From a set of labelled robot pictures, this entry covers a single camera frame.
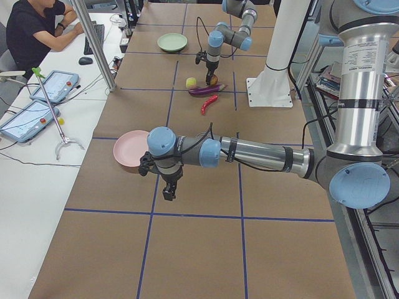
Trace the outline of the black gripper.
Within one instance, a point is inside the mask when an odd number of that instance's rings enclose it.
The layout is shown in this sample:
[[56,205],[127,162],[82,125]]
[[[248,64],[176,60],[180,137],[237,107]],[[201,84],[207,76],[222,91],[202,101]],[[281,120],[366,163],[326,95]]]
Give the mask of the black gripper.
[[208,72],[206,74],[206,84],[207,85],[210,85],[210,84],[215,85],[215,74],[213,74],[213,73],[218,68],[218,65],[219,65],[219,61],[215,61],[215,62],[210,61],[210,60],[206,61],[206,68],[208,69]]
[[183,167],[180,164],[176,164],[170,168],[158,167],[163,180],[167,183],[163,189],[164,200],[170,201],[176,198],[176,187],[178,180],[183,177]]

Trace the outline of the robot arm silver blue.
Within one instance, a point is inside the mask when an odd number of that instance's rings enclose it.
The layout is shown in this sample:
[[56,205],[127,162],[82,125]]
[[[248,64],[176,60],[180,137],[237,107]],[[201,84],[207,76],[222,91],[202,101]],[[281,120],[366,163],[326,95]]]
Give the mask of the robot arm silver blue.
[[225,22],[219,22],[208,36],[208,50],[204,55],[206,68],[206,84],[211,85],[211,79],[218,68],[223,44],[231,45],[244,51],[249,50],[252,39],[251,30],[257,20],[257,11],[251,1],[223,1],[222,9],[225,13],[238,17],[241,25],[238,31],[231,29]]
[[320,36],[344,45],[335,138],[324,153],[213,136],[211,130],[196,138],[176,136],[161,126],[148,135],[139,173],[159,174],[166,182],[163,196],[170,201],[185,164],[212,168],[224,158],[313,180],[333,200],[352,209],[382,202],[391,180],[382,167],[376,139],[388,41],[397,30],[397,1],[323,3]]

